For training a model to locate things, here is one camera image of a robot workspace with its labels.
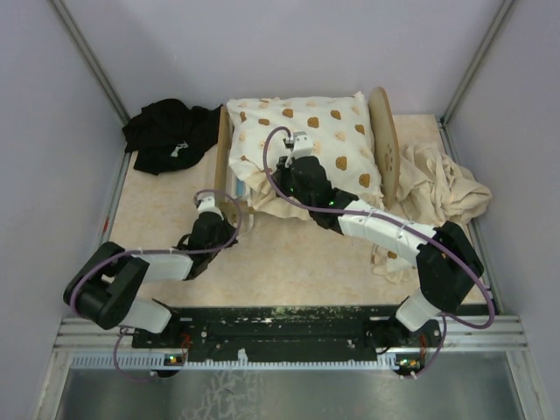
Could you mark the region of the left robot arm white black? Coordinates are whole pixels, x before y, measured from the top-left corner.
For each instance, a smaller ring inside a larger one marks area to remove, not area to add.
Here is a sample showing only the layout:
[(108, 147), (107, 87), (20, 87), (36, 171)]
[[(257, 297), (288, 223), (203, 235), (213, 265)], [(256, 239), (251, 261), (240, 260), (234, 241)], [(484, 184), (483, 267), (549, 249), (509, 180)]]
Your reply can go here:
[(165, 304), (140, 298), (141, 286), (195, 279), (222, 249), (237, 243), (238, 232), (222, 213), (205, 211), (193, 223), (192, 232), (170, 249), (128, 252), (106, 241), (69, 282), (63, 301), (104, 330), (140, 328), (161, 346), (172, 347), (181, 339), (181, 324), (172, 320), (172, 311)]

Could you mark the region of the wooden pet bed frame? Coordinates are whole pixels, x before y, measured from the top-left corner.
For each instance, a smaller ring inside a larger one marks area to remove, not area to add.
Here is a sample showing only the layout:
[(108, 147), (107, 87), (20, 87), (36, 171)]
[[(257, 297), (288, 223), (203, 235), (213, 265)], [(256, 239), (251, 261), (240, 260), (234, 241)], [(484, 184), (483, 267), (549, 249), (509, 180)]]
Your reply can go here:
[(307, 211), (278, 198), (263, 168), (276, 167), (288, 155), (283, 132), (305, 131), (314, 143), (313, 156), (332, 185), (358, 195), (370, 206), (390, 209), (396, 201), (400, 158), (398, 139), (385, 90), (343, 97), (232, 99), (221, 108), (214, 187), (231, 191), (233, 176), (250, 188), (240, 201), (245, 213), (266, 213), (308, 221)]

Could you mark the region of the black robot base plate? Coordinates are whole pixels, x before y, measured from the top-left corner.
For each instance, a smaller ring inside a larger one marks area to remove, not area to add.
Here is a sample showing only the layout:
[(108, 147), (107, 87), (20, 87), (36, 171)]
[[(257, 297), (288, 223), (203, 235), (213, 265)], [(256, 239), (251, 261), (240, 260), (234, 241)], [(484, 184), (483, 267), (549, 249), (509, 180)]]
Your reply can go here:
[(177, 348), (189, 361), (376, 361), (391, 350), (435, 348), (439, 323), (410, 332), (393, 305), (175, 308), (160, 334), (136, 329), (135, 349)]

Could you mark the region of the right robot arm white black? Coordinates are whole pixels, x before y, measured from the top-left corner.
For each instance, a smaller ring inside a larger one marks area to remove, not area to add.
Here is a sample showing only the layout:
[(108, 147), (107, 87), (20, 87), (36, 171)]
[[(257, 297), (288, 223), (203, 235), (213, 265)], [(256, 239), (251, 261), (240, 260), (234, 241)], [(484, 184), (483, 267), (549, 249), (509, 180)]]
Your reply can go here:
[(276, 194), (303, 208), (324, 229), (368, 240), (416, 268), (420, 286), (395, 312), (392, 339), (411, 346), (437, 315), (452, 315), (473, 287), (482, 289), (484, 268), (462, 227), (434, 227), (386, 213), (357, 195), (332, 186), (314, 156), (282, 157), (265, 170)]

